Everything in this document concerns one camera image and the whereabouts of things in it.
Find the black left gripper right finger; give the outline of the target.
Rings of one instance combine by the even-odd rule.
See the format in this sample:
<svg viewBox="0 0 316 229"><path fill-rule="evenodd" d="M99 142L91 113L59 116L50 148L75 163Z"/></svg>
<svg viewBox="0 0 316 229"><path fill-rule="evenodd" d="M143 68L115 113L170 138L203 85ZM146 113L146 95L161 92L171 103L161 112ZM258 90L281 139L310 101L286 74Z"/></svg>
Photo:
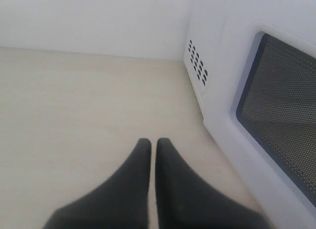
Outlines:
<svg viewBox="0 0 316 229"><path fill-rule="evenodd" d="M157 141L155 191L161 229L268 229L259 213L205 182L168 138Z"/></svg>

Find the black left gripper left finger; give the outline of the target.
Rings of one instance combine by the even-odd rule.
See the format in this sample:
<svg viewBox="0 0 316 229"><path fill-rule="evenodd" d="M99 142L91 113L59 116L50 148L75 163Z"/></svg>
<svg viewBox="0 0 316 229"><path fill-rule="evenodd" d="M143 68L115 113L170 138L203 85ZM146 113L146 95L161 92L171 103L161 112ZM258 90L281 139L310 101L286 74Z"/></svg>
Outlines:
<svg viewBox="0 0 316 229"><path fill-rule="evenodd" d="M57 209L46 229L146 229L151 142L140 138L120 168L96 189Z"/></svg>

